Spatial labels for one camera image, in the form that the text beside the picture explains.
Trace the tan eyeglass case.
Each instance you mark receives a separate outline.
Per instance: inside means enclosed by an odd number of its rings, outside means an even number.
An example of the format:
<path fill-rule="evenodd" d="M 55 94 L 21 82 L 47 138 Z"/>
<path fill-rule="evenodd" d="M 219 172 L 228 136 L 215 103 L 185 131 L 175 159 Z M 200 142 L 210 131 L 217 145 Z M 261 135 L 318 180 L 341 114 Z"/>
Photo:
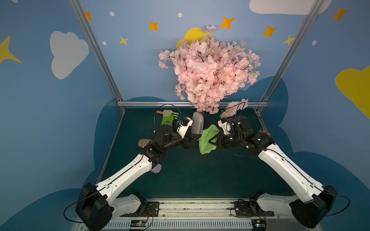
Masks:
<path fill-rule="evenodd" d="M 151 139 L 140 139 L 137 145 L 140 148 L 145 148 L 151 141 L 152 141 Z"/>

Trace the grey eyeglass case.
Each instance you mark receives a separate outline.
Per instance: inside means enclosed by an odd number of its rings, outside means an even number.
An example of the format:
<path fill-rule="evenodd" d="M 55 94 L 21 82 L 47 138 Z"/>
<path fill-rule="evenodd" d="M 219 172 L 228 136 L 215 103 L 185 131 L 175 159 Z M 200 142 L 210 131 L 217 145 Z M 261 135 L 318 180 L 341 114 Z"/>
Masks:
<path fill-rule="evenodd" d="M 191 126 L 191 133 L 195 135 L 201 135 L 204 126 L 204 116 L 202 113 L 196 111 L 193 113 L 192 116 L 192 126 Z"/>

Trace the purple eyeglass case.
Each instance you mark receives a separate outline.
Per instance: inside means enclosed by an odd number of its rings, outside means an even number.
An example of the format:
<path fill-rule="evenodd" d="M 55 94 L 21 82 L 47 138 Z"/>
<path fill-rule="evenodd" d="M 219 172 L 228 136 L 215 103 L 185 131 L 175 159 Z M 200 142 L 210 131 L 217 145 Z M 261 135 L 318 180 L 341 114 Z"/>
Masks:
<path fill-rule="evenodd" d="M 154 174 L 159 174 L 162 170 L 162 165 L 161 164 L 157 164 L 155 167 L 153 167 L 153 169 L 150 170 L 150 172 L 154 173 Z"/>

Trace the green grey microfiber cloth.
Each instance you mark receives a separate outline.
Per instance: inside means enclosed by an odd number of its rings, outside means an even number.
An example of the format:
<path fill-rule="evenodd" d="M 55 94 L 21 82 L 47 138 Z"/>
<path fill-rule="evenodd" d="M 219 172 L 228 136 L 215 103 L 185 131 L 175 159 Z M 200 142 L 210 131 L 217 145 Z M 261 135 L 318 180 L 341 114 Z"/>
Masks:
<path fill-rule="evenodd" d="M 199 140 L 199 151 L 202 155 L 209 154 L 211 151 L 216 150 L 217 146 L 210 143 L 217 141 L 217 135 L 219 129 L 215 125 L 210 125 L 209 128 L 202 131 L 201 138 Z"/>

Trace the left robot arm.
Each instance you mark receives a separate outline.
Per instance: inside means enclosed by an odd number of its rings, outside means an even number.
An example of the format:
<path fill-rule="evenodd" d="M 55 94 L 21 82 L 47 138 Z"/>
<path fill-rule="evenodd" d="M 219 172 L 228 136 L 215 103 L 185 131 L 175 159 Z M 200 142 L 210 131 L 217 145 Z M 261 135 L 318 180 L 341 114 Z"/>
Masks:
<path fill-rule="evenodd" d="M 135 180 L 159 166 L 166 151 L 182 145 L 190 148 L 201 137 L 202 125 L 181 125 L 176 131 L 162 125 L 155 136 L 129 164 L 107 179 L 81 189 L 75 212 L 90 231 L 102 230 L 112 218 L 138 213 L 145 199 L 139 194 L 125 197 L 123 203 L 116 198 Z"/>

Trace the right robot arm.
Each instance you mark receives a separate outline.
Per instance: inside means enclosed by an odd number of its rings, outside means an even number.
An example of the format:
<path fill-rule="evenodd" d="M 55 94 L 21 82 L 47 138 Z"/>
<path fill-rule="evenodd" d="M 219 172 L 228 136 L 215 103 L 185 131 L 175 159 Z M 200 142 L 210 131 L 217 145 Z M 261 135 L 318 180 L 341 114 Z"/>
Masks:
<path fill-rule="evenodd" d="M 328 215 L 337 197 L 337 190 L 309 176 L 297 166 L 264 132 L 254 133 L 245 117 L 218 122 L 222 131 L 208 138 L 210 144 L 222 148 L 243 147 L 269 165 L 293 190 L 294 196 L 259 192 L 250 198 L 257 212 L 276 212 L 294 217 L 303 226 L 313 229 Z"/>

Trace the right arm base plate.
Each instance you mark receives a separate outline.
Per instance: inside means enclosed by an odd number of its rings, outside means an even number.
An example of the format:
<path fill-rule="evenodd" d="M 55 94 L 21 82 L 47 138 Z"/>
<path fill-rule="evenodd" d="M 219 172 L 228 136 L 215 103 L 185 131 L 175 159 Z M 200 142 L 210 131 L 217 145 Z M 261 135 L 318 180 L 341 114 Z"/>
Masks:
<path fill-rule="evenodd" d="M 260 219 L 266 217 L 273 217 L 275 214 L 272 211 L 263 211 L 255 202 L 245 200 L 238 200 L 233 202 L 234 208 L 230 212 L 234 212 L 233 216 L 237 218 L 259 217 Z"/>

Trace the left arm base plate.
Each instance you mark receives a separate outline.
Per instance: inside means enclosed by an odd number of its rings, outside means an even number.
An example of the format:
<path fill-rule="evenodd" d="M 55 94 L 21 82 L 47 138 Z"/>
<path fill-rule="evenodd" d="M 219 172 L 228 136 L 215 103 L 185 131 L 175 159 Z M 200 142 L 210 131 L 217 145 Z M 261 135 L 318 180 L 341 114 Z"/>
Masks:
<path fill-rule="evenodd" d="M 158 217 L 159 215 L 160 202 L 158 201 L 148 201 L 142 203 L 138 210 L 132 214 L 124 214 L 120 217 L 145 217 L 151 214 L 153 217 Z"/>

